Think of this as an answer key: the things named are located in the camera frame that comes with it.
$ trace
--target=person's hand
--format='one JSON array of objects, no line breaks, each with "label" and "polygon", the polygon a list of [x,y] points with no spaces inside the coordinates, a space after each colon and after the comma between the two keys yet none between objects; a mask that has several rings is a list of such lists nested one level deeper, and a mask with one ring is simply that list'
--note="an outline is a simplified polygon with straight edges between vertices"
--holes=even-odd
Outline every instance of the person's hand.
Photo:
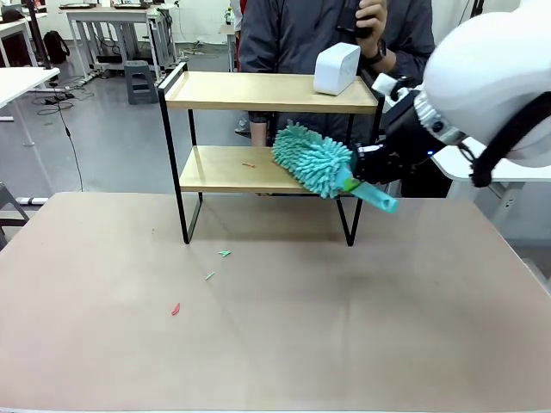
[{"label": "person's hand", "polygon": [[367,39],[357,39],[358,46],[362,49],[362,54],[368,58],[373,58],[379,52],[379,40],[387,26],[387,0],[362,0],[360,9],[356,12],[356,25],[359,28],[371,28],[372,33]]}]

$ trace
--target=wristwatch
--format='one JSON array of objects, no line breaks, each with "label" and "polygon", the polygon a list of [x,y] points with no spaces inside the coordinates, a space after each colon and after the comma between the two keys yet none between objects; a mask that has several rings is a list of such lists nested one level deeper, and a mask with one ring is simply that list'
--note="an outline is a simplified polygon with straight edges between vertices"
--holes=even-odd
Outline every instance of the wristwatch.
[{"label": "wristwatch", "polygon": [[368,65],[376,65],[380,61],[382,61],[387,56],[387,43],[383,40],[379,40],[379,50],[377,51],[377,54],[371,59],[366,58],[365,61]]}]

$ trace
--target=dark jacket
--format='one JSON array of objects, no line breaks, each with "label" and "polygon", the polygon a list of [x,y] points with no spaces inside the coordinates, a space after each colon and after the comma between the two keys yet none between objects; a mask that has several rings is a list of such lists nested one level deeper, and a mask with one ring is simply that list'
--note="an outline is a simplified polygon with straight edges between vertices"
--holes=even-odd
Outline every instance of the dark jacket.
[{"label": "dark jacket", "polygon": [[[354,39],[336,30],[344,0],[254,0],[247,4],[239,48],[241,71],[252,73],[313,74],[318,55],[340,41]],[[388,0],[384,40],[396,53],[392,76],[415,77],[419,82],[434,51],[431,0]],[[335,114],[280,114],[278,127],[288,120],[334,139],[343,140],[348,117]],[[265,121],[265,114],[251,113]],[[354,140],[370,133],[368,116],[357,116]]]}]

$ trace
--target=step stool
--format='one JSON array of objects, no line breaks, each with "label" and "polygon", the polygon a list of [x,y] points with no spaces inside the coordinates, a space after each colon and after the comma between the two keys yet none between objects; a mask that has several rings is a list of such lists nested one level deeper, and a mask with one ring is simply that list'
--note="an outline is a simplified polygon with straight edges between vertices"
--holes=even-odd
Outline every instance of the step stool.
[{"label": "step stool", "polygon": [[[143,76],[147,83],[134,84],[134,76]],[[147,103],[157,103],[157,89],[149,65],[144,60],[128,60],[124,64],[124,77],[127,80],[128,103],[138,104],[138,98]]]},{"label": "step stool", "polygon": [[12,194],[9,193],[9,190],[6,186],[0,182],[0,210],[6,205],[11,204],[21,214],[21,219],[12,219],[12,218],[0,218],[0,251],[3,247],[8,244],[6,239],[6,234],[3,232],[3,226],[24,226],[28,222],[28,216],[23,211],[23,208],[19,206]]}]

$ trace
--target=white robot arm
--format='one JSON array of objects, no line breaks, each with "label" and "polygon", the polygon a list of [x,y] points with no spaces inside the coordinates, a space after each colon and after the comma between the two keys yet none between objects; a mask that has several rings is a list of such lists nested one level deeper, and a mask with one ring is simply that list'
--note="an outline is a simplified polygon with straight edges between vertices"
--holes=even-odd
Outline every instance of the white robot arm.
[{"label": "white robot arm", "polygon": [[[384,79],[377,83],[380,91],[392,88]],[[488,147],[473,162],[477,187],[490,184],[504,157],[529,167],[550,165],[551,0],[463,23],[434,51],[424,84],[396,95],[387,139],[357,148],[359,179],[400,179],[467,136]]]}]

